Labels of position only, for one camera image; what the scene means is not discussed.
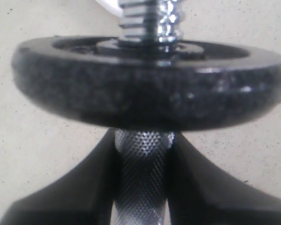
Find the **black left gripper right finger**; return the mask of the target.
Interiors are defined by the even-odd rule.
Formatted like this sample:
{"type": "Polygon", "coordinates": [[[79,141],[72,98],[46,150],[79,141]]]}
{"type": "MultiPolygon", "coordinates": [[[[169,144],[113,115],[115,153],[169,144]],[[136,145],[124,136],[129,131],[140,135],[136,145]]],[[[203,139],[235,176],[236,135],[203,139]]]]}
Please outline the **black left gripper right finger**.
{"type": "Polygon", "coordinates": [[[281,225],[281,199],[238,180],[177,133],[168,167],[173,225],[281,225]]]}

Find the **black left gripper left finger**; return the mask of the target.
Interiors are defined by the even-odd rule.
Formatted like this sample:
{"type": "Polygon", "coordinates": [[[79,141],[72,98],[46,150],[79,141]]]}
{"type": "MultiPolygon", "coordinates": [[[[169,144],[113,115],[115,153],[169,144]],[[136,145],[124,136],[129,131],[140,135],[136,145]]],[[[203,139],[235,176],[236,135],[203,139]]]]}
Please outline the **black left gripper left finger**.
{"type": "Polygon", "coordinates": [[[59,180],[14,202],[1,225],[109,225],[119,178],[115,130],[59,180]]]}

